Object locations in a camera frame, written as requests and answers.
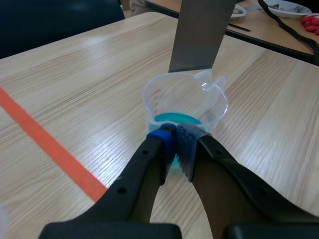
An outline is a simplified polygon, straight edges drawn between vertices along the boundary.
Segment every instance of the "blue gripper pad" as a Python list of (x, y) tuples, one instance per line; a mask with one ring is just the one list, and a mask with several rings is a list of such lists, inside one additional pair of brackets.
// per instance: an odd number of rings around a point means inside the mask
[(193, 177), (198, 140), (205, 135), (212, 136), (195, 125), (179, 124), (177, 126), (177, 158), (189, 182)]

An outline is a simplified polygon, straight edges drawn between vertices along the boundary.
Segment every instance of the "chopstick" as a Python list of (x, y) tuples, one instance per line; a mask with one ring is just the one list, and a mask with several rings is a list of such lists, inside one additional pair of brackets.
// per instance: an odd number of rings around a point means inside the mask
[(228, 25), (231, 26), (231, 27), (233, 27), (233, 28), (237, 28), (237, 29), (239, 29), (239, 30), (242, 30), (242, 31), (250, 32), (249, 29), (243, 28), (243, 27), (241, 27), (241, 26), (236, 26), (236, 25), (231, 24), (231, 23), (229, 23)]

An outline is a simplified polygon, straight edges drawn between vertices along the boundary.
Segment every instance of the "blue liquid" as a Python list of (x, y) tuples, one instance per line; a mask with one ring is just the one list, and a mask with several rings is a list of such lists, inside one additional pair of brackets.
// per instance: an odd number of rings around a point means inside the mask
[[(167, 121), (167, 120), (172, 121), (174, 123), (191, 123), (191, 124), (201, 123), (200, 120), (192, 116), (188, 116), (188, 115), (184, 115), (180, 113), (163, 113), (155, 117), (155, 121), (157, 122)], [(177, 156), (175, 157), (172, 163), (172, 167), (178, 167)]]

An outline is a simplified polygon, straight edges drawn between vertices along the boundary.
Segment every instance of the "orange tape line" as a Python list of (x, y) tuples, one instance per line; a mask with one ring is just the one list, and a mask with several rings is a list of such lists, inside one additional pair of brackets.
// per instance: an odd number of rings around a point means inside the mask
[(45, 131), (1, 87), (0, 106), (94, 202), (103, 196), (107, 188)]

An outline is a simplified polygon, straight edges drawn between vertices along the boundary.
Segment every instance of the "red object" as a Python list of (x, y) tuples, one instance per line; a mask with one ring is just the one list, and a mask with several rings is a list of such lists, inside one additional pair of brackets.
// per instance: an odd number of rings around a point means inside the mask
[(319, 26), (319, 16), (314, 16), (314, 18), (311, 19), (311, 23), (315, 26)]
[(305, 17), (303, 17), (303, 19), (301, 19), (301, 23), (305, 24), (307, 21), (312, 21), (312, 19), (318, 15), (319, 15), (318, 13), (313, 13), (313, 14), (310, 14), (308, 16), (305, 16)]
[(306, 21), (305, 23), (304, 23), (304, 27), (307, 27), (307, 26), (311, 26), (312, 24), (311, 24), (311, 21)]
[(306, 27), (306, 31), (309, 31), (309, 32), (315, 32), (316, 30), (318, 30), (319, 29), (319, 26), (313, 26), (313, 25), (311, 25), (311, 26), (307, 26)]

